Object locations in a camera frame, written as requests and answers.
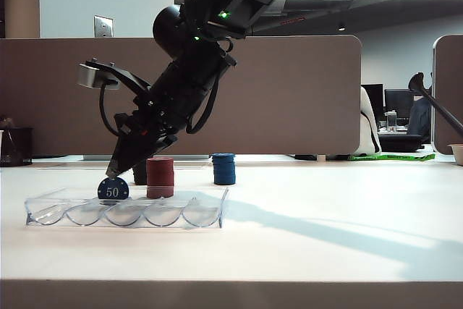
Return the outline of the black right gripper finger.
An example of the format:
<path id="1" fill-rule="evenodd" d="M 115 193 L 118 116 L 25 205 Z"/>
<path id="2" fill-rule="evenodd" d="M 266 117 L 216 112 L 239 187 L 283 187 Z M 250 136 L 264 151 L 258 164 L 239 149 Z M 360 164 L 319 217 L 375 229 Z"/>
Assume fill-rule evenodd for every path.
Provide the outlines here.
<path id="1" fill-rule="evenodd" d="M 106 170 L 109 178 L 118 177 L 159 151 L 159 143 L 144 137 L 118 137 Z"/>
<path id="2" fill-rule="evenodd" d="M 168 135 L 156 141 L 140 140 L 131 144 L 124 155 L 124 170 L 127 171 L 146 159 L 171 146 L 177 141 L 175 135 Z"/>

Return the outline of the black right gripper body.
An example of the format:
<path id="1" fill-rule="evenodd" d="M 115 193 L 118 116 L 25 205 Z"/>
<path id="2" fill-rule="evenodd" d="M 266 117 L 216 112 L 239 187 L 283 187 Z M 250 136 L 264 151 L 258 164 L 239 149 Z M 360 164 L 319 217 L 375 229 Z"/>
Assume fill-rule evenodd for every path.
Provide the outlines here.
<path id="1" fill-rule="evenodd" d="M 166 137 L 176 137 L 189 120 L 189 96 L 160 94 L 149 99 L 136 97 L 131 114 L 117 113 L 117 145 L 154 145 Z"/>

